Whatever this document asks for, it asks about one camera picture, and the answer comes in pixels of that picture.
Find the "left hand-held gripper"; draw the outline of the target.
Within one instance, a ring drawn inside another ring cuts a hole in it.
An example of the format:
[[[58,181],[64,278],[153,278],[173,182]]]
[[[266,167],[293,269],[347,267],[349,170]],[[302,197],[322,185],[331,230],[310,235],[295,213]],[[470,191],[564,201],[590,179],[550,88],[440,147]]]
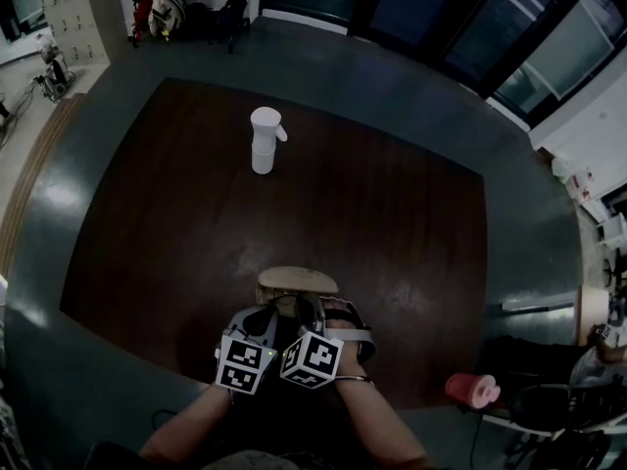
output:
[[[215,383],[233,393],[254,395],[278,357],[274,348],[278,310],[256,305],[238,311],[216,349]]]

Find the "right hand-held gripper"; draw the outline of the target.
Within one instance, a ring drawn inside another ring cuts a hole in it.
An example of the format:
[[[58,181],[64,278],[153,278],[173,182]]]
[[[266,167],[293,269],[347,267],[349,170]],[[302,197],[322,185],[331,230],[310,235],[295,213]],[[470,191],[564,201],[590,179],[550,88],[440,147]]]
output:
[[[357,321],[357,328],[328,329],[323,300],[346,302]],[[333,382],[345,341],[361,344],[360,363],[375,354],[371,330],[351,302],[336,297],[320,297],[315,293],[300,293],[295,297],[294,309],[299,323],[298,339],[283,352],[279,369],[281,379],[310,390]]]

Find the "person's right hand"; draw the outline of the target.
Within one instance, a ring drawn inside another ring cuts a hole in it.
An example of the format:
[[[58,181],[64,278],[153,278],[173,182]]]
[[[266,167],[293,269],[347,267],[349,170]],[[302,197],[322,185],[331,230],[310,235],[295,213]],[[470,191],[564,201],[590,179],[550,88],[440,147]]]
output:
[[[350,306],[339,300],[323,300],[325,309],[326,327],[328,329],[356,329],[356,319],[351,313]],[[337,374],[340,376],[365,376],[366,373],[359,360],[361,344],[355,341],[345,341]]]

